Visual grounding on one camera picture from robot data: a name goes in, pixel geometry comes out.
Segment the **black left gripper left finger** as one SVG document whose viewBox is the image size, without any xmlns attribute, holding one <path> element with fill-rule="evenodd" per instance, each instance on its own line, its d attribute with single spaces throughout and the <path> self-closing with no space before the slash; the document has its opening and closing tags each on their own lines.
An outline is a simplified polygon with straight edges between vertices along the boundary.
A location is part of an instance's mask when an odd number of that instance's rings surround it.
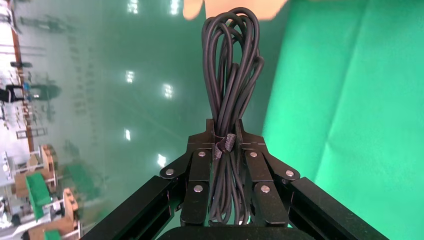
<svg viewBox="0 0 424 240">
<path fill-rule="evenodd" d="M 171 182 L 168 198 L 180 206 L 182 227 L 208 224 L 215 143 L 214 122 L 207 119 L 205 131 L 189 136 L 185 153 L 159 172 Z"/>
</svg>

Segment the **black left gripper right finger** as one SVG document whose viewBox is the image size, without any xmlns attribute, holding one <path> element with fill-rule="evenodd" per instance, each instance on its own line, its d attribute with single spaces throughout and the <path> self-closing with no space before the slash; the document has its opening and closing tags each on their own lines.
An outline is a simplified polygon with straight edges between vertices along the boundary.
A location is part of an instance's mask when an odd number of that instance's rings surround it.
<svg viewBox="0 0 424 240">
<path fill-rule="evenodd" d="M 251 223 L 261 227 L 287 227 L 293 196 L 288 184 L 298 180 L 300 173 L 270 154 L 264 138 L 246 132 L 241 119 L 236 121 L 235 131 Z"/>
</svg>

